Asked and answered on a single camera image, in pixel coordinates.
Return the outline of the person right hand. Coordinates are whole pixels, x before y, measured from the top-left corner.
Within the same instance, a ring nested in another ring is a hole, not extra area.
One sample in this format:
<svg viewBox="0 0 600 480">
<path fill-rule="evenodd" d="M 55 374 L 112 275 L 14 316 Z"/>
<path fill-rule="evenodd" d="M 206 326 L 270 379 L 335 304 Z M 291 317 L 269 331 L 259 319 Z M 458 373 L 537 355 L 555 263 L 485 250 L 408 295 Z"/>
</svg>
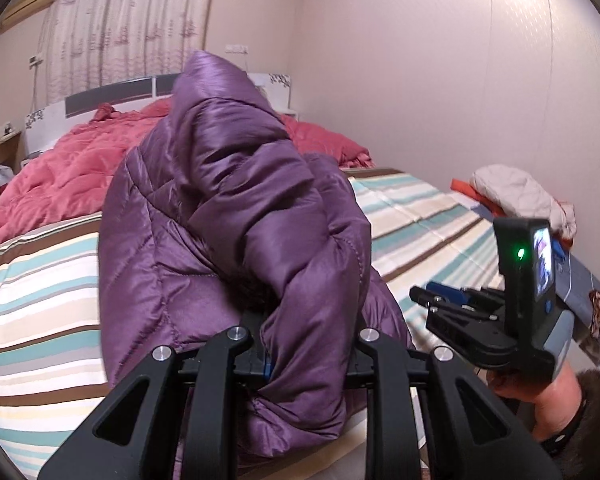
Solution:
<svg viewBox="0 0 600 480">
<path fill-rule="evenodd" d="M 494 370 L 486 374 L 486 380 L 498 396 L 534 406 L 535 423 L 531 433 L 539 442 L 558 436 L 576 417 L 583 399 L 576 373 L 568 362 L 550 384 Z"/>
</svg>

